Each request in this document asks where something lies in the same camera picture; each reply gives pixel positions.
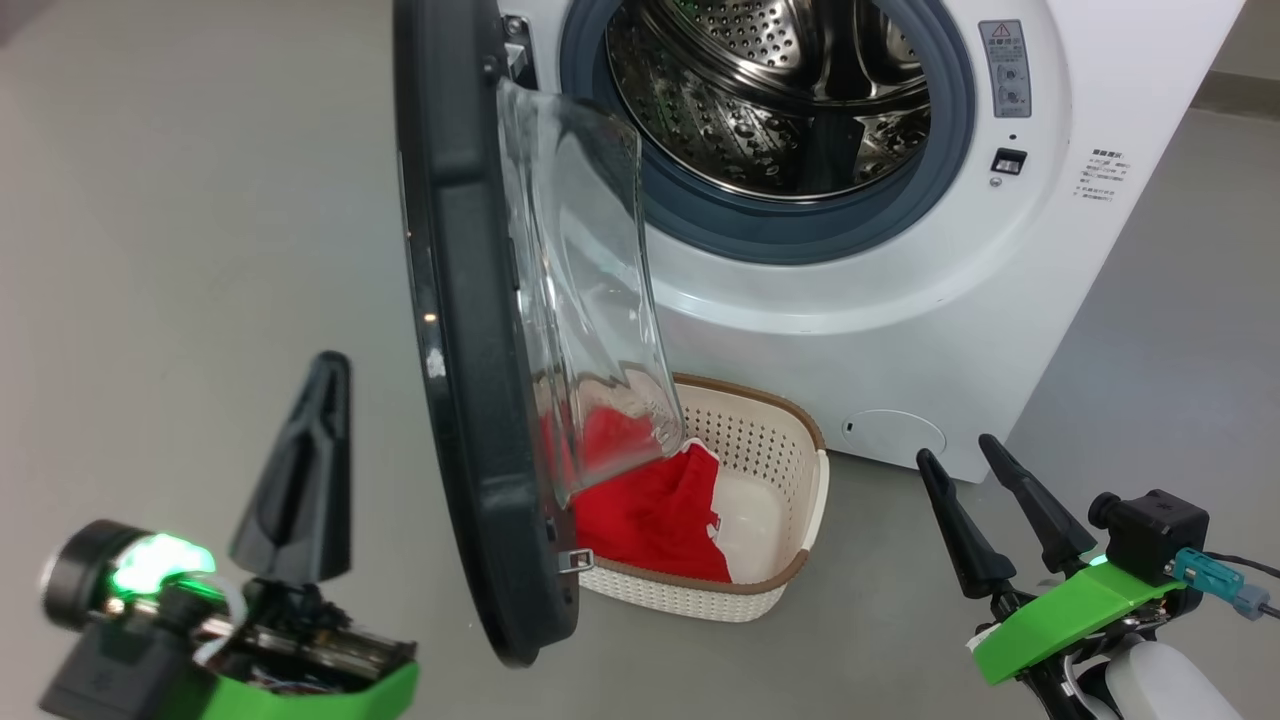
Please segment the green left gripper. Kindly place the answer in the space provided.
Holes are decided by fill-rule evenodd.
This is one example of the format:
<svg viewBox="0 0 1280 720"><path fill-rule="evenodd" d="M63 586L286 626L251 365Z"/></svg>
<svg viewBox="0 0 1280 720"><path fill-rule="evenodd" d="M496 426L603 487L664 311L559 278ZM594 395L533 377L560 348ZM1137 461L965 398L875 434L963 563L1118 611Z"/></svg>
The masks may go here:
<svg viewBox="0 0 1280 720"><path fill-rule="evenodd" d="M108 615L186 633L163 719L398 719L413 702L412 642L356 625L316 584L352 566L352 366L317 354L232 537L237 585L204 547L146 534L110 562Z"/></svg>

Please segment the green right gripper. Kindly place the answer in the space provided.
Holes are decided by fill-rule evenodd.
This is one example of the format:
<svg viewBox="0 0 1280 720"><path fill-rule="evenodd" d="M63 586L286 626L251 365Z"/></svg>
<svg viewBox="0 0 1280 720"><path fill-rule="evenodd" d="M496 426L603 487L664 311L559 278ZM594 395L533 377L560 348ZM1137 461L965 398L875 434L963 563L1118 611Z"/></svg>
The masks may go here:
<svg viewBox="0 0 1280 720"><path fill-rule="evenodd" d="M1096 547L1096 538L997 437L982 434L978 445L1029 521L1046 569L1070 578L1037 597L1015 591L1012 562L978 529L936 455L919 450L918 470L960 589L969 600L992 601L996 624L977 642L973 659L991 685L1018 680L1033 691L1070 691L1073 647L1103 635L1132 612L1139 619L1158 616L1160 601L1185 585L1148 585L1111 562L1085 566L1082 556Z"/></svg>

